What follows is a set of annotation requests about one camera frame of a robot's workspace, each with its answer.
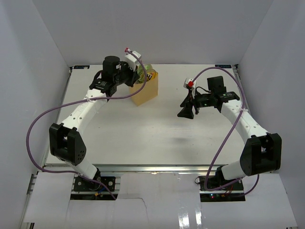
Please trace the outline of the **green Himalaya sachet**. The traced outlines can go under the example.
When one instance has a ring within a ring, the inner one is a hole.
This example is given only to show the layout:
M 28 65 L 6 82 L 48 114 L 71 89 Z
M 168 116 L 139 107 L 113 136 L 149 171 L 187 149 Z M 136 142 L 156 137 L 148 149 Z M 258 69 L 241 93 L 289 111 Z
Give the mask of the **green Himalaya sachet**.
M 144 68 L 145 68 L 146 72 L 148 72 L 153 67 L 152 67 L 151 64 L 144 64 Z M 138 80 L 135 83 L 136 84 L 143 83 L 144 82 L 144 70 L 143 70 L 141 65 L 138 66 L 137 74 L 138 74 L 139 78 L 138 78 Z

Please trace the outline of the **yellow M&M candy pack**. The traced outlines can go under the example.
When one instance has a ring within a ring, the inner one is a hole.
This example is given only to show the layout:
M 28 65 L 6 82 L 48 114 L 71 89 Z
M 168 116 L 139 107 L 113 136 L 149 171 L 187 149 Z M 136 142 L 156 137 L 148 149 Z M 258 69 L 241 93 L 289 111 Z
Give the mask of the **yellow M&M candy pack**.
M 151 69 L 150 71 L 147 72 L 147 81 L 154 80 L 158 76 L 158 73 Z

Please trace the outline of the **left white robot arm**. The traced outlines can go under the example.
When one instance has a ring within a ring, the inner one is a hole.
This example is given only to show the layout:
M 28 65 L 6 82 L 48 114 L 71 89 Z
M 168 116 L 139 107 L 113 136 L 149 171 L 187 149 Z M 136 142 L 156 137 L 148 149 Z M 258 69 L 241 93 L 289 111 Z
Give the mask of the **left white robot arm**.
M 126 54 L 124 60 L 117 56 L 107 56 L 82 102 L 60 124 L 49 128 L 51 155 L 69 165 L 75 172 L 86 177 L 85 186 L 89 190 L 100 187 L 98 169 L 86 156 L 86 146 L 81 137 L 89 122 L 109 99 L 116 93 L 119 85 L 132 87 L 139 79 L 137 73 L 141 55 L 133 51 Z

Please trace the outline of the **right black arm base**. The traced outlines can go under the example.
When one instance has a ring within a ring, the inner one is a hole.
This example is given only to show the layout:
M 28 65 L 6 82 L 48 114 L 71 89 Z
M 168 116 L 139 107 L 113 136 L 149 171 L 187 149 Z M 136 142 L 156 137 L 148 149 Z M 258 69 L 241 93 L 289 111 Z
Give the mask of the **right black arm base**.
M 200 200 L 202 203 L 210 202 L 243 202 L 245 201 L 244 186 L 242 181 L 238 181 L 230 186 L 209 191 L 204 188 L 205 176 L 198 176 L 194 182 L 200 188 Z

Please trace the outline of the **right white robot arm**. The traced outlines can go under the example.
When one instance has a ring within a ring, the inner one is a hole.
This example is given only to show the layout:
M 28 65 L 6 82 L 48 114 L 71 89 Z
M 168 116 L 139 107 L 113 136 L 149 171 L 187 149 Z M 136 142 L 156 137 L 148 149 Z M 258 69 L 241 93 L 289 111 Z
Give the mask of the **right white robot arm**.
M 208 91 L 201 94 L 196 89 L 195 80 L 185 80 L 183 86 L 188 95 L 177 116 L 193 119 L 201 108 L 214 107 L 231 122 L 244 142 L 239 160 L 218 167 L 215 175 L 206 180 L 207 188 L 227 190 L 239 178 L 279 170 L 282 154 L 280 135 L 269 133 L 253 119 L 242 107 L 239 96 L 227 91 L 222 76 L 208 78 L 207 82 Z

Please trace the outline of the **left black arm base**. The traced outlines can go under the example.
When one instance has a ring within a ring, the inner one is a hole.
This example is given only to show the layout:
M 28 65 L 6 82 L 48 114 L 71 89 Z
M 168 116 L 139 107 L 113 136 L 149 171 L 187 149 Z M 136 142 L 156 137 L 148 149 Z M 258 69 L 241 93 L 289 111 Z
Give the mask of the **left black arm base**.
M 116 177 L 101 177 L 100 182 L 103 183 L 111 192 L 115 190 Z M 75 182 L 72 190 L 75 192 L 106 191 L 103 185 L 88 181 L 81 177 L 75 178 Z

